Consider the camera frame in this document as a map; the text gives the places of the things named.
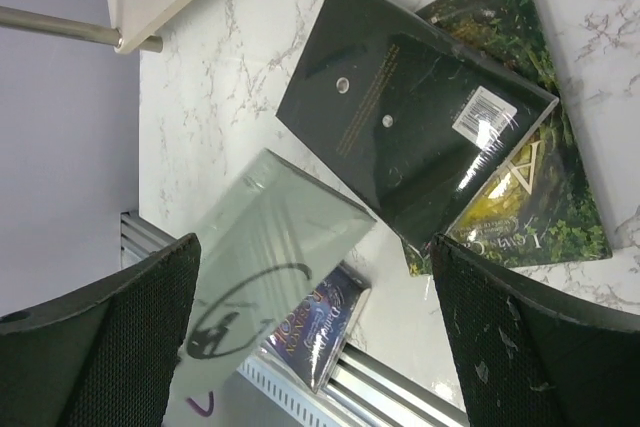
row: marble surface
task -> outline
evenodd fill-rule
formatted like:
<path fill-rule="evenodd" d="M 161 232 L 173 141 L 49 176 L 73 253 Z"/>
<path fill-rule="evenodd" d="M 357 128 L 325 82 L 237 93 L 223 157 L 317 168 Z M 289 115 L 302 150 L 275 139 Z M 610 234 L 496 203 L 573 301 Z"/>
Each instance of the marble surface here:
<path fill-rule="evenodd" d="M 409 9 L 431 0 L 393 0 Z M 612 260 L 523 269 L 572 295 L 640 314 L 640 0 L 536 0 Z M 190 229 L 268 147 L 353 195 L 274 116 L 322 0 L 195 0 L 143 53 L 140 214 Z M 463 407 L 427 277 L 410 278 L 382 223 L 350 259 L 373 283 L 353 343 Z"/>

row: hole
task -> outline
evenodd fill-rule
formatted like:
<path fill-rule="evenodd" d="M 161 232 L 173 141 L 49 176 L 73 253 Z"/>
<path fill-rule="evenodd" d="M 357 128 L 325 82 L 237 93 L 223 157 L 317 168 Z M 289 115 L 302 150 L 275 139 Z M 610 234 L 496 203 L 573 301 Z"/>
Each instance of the hole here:
<path fill-rule="evenodd" d="M 339 94 L 346 94 L 349 91 L 349 79 L 340 77 L 336 82 L 336 89 L 338 89 Z"/>
<path fill-rule="evenodd" d="M 11 322 L 28 319 L 30 315 L 31 314 L 26 310 L 12 312 L 11 314 L 7 314 L 4 317 L 0 317 L 0 324 L 9 324 Z"/>

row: textured black surface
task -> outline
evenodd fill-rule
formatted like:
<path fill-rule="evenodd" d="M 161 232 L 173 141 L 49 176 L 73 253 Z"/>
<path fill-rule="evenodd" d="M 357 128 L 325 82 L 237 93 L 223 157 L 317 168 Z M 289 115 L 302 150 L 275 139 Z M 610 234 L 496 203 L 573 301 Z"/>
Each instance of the textured black surface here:
<path fill-rule="evenodd" d="M 346 91 L 339 79 L 348 80 Z M 484 152 L 452 128 L 479 86 L 517 108 Z M 325 0 L 277 116 L 385 222 L 424 250 L 553 100 L 386 0 Z M 393 119 L 390 127 L 383 125 L 385 116 Z"/>
<path fill-rule="evenodd" d="M 430 253 L 471 425 L 640 425 L 639 317 L 532 281 L 440 235 Z"/>
<path fill-rule="evenodd" d="M 199 262 L 189 235 L 0 319 L 0 426 L 159 426 Z"/>

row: green book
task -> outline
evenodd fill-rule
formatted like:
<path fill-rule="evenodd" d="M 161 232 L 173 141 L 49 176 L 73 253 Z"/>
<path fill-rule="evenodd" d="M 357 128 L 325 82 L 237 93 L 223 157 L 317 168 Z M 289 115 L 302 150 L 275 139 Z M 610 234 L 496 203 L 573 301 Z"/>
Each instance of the green book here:
<path fill-rule="evenodd" d="M 458 40 L 558 94 L 534 0 L 436 0 L 417 12 Z M 575 142 L 558 105 L 448 234 L 505 267 L 611 257 Z M 411 275 L 428 259 L 404 244 Z"/>

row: gray wall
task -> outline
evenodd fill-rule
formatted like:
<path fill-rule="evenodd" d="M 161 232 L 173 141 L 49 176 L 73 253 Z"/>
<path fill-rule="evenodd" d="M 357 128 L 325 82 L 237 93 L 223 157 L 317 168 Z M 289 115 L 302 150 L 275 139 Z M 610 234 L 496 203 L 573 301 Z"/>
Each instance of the gray wall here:
<path fill-rule="evenodd" d="M 109 25 L 107 0 L 0 5 Z M 0 315 L 119 269 L 138 200 L 136 54 L 0 29 Z"/>

